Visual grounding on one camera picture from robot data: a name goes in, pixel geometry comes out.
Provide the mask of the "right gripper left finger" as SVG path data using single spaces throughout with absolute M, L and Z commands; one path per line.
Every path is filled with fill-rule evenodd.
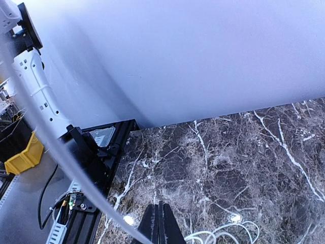
M 150 204 L 147 206 L 141 222 L 138 226 L 140 231 L 152 243 L 158 243 L 158 205 Z

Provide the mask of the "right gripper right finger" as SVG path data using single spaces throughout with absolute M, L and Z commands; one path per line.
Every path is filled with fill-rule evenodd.
M 159 202 L 159 243 L 186 243 L 169 204 Z

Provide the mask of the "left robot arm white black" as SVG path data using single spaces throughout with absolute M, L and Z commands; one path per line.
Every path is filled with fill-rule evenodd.
M 46 78 L 40 49 L 43 44 L 24 3 L 1 1 L 1 39 L 9 52 L 19 83 L 26 89 L 47 126 L 66 143 L 92 183 L 103 190 L 107 167 L 99 158 L 99 146 L 89 132 L 74 127 L 58 106 Z

